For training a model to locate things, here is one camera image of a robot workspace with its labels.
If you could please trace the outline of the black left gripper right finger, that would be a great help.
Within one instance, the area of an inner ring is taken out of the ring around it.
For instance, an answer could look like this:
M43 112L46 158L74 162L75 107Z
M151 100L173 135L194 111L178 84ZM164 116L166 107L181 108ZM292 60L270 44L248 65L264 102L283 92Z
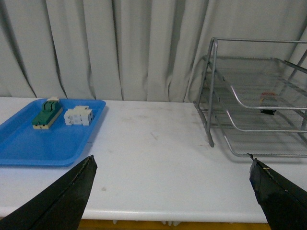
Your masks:
M249 180L272 230L307 228L307 192L254 158Z

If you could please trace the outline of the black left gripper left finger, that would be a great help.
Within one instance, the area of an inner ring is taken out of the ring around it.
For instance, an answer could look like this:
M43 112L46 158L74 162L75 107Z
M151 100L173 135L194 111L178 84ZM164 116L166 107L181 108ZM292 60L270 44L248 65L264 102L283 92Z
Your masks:
M49 187L0 221L2 230L76 230L87 205L97 164L86 157Z

